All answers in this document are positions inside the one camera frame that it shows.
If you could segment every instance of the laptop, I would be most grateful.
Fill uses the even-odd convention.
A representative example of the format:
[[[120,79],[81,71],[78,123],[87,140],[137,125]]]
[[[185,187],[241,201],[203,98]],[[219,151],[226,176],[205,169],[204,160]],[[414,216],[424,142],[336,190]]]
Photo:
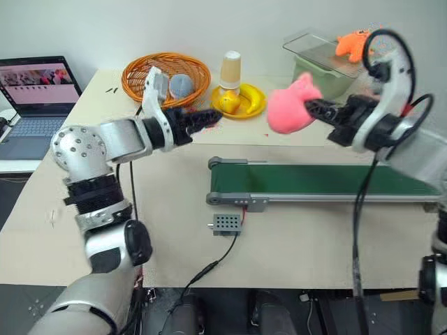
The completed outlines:
[[[82,93],[63,56],[0,60],[0,91],[20,115],[0,160],[42,159]]]

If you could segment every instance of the yellow plate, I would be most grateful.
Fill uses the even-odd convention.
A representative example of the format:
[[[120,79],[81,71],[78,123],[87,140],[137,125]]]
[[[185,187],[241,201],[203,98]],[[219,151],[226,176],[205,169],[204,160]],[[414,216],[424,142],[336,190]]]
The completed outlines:
[[[218,107],[219,106],[218,102],[219,102],[219,97],[220,97],[219,87],[216,87],[212,91],[211,107],[215,108],[216,110],[219,110],[223,116],[228,117],[230,119],[249,119],[251,117],[258,116],[260,113],[263,112],[265,105],[266,105],[266,101],[265,101],[264,93],[261,90],[259,90],[257,87],[254,87],[254,88],[256,90],[258,90],[261,93],[261,95],[263,96],[263,102],[261,103],[261,106],[257,110],[254,110],[250,114],[246,113],[246,111],[250,108],[250,101],[241,94],[239,95],[240,106],[236,110],[235,114],[229,114],[229,113],[222,112]]]

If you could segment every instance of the clear plastic container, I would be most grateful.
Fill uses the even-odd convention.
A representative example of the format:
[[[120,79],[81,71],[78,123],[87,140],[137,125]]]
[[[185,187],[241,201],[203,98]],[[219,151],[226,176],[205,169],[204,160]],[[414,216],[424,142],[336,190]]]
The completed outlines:
[[[283,48],[295,55],[293,81],[310,72],[324,98],[333,100],[343,95],[364,69],[361,64],[336,56],[337,43],[322,36],[313,29],[301,31],[286,38]]]

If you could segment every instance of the red wire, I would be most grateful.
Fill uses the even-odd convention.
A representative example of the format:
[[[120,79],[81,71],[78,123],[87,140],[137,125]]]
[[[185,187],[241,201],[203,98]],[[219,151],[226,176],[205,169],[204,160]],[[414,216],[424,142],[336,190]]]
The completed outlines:
[[[402,110],[402,113],[401,113],[400,116],[401,117],[405,117],[406,115],[408,115],[411,112],[412,109],[413,109],[412,105],[406,104],[405,107],[404,107],[404,110]]]
[[[242,208],[242,220],[240,221],[240,225],[243,225],[244,224],[244,221],[245,221],[245,213],[247,212],[247,208],[246,207],[243,207]]]
[[[142,272],[142,266],[141,266],[140,271],[138,272],[138,276],[137,276],[137,278],[135,279],[135,284],[134,284],[133,288],[138,288],[138,286],[139,286],[140,284],[142,285],[142,281],[143,281],[143,279],[144,279],[144,275],[143,275],[143,272]]]

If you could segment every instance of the laptop screen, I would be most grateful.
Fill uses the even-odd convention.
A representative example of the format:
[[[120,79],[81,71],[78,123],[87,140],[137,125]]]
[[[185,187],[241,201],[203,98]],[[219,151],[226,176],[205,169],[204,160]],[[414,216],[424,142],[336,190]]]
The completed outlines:
[[[63,57],[49,59],[0,61],[1,92],[18,112],[68,115],[78,101],[80,90]]]

